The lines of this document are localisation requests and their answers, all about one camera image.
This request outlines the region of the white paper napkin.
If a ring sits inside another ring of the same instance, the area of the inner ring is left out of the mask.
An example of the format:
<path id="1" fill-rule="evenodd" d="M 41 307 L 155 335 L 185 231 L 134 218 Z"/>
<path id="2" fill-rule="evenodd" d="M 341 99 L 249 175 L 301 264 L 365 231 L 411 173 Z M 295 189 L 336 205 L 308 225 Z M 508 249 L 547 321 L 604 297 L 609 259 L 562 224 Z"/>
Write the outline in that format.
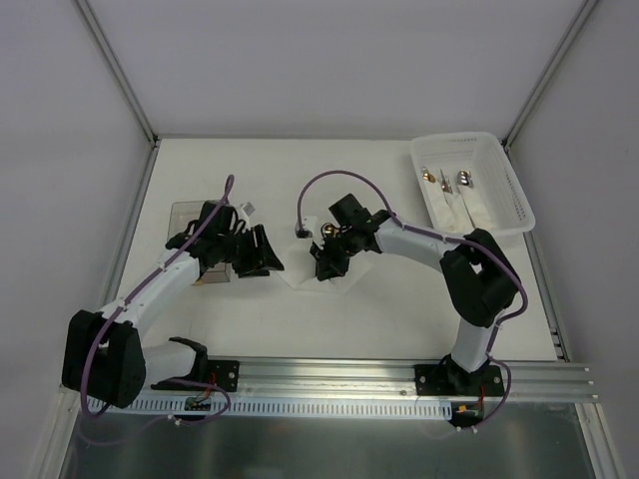
<path id="1" fill-rule="evenodd" d="M 343 277 L 319 281 L 315 276 L 316 262 L 306 244 L 293 244 L 284 253 L 284 271 L 278 275 L 293 290 L 344 294 L 370 271 L 373 262 L 364 256 L 356 256 L 349 263 Z"/>

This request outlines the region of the gold spoon green handle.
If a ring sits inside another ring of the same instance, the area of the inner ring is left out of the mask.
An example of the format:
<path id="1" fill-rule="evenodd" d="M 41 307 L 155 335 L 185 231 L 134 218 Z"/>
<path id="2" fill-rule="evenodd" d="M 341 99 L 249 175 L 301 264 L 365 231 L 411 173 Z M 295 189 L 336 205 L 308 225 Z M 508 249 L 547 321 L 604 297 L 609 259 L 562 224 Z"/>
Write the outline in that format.
<path id="1" fill-rule="evenodd" d="M 335 238 L 340 233 L 340 228 L 331 223 L 325 223 L 321 226 L 320 232 L 324 238 Z"/>

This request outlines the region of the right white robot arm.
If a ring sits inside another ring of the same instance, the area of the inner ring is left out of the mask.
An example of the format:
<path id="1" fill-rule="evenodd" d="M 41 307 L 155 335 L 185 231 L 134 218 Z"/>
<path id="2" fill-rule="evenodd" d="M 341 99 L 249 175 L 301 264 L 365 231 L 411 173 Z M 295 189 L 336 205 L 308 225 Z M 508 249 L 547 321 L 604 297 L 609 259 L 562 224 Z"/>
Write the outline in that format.
<path id="1" fill-rule="evenodd" d="M 310 247 L 316 279 L 345 276 L 350 259 L 363 251 L 400 256 L 440 272 L 460 316 L 452 350 L 442 358 L 446 381 L 462 395 L 479 387 L 489 365 L 497 318 L 512 304 L 521 285 L 492 235 L 475 230 L 465 237 L 446 238 L 402 225 L 386 210 L 372 214 L 352 194 L 329 211 L 336 223 L 322 226 L 320 240 Z"/>

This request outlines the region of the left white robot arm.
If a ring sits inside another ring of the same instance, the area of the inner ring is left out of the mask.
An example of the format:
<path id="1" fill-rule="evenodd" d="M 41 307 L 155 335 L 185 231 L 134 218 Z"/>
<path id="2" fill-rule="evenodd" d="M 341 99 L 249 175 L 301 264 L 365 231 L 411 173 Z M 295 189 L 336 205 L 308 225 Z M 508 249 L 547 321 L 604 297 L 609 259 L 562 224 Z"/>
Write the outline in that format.
<path id="1" fill-rule="evenodd" d="M 203 203 L 197 219 L 170 238 L 158 263 L 124 296 L 92 312 L 79 310 L 67 331 L 63 386 L 118 408 L 145 388 L 197 389 L 213 381 L 206 347 L 180 336 L 159 346 L 142 342 L 174 299 L 218 264 L 237 277 L 284 270 L 263 225 L 249 226 L 239 211 Z"/>

